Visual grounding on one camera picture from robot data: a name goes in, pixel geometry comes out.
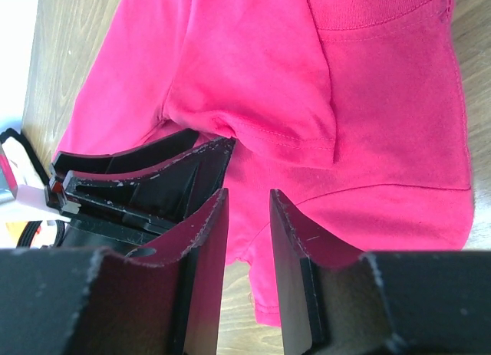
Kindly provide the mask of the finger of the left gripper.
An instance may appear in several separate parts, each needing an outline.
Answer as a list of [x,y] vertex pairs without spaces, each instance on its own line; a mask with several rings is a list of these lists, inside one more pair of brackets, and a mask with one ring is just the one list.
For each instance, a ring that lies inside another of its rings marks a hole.
[[234,146],[233,139],[217,137],[131,173],[51,175],[46,202],[72,219],[166,232],[221,189]]
[[69,171],[93,174],[131,173],[155,166],[192,149],[199,133],[185,129],[164,138],[112,155],[89,156],[59,152],[50,165],[52,175],[65,177]]

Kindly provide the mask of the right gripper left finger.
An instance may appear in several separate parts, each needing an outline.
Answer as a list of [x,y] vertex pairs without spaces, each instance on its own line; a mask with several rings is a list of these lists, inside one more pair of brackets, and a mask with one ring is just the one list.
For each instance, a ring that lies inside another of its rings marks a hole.
[[229,200],[216,191],[141,248],[1,252],[3,354],[214,354]]

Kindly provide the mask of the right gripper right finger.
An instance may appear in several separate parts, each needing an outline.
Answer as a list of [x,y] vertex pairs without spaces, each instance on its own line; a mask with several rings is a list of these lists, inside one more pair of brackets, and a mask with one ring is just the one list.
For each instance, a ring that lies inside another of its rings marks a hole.
[[488,251],[364,253],[270,194],[286,354],[488,354]]

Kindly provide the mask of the pink t shirt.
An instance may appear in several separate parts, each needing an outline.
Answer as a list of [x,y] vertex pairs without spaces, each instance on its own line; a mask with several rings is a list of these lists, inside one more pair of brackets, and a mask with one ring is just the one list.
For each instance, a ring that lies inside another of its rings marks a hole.
[[363,251],[458,250],[473,223],[453,0],[121,0],[59,150],[190,128],[236,140],[226,260],[280,314],[269,193]]

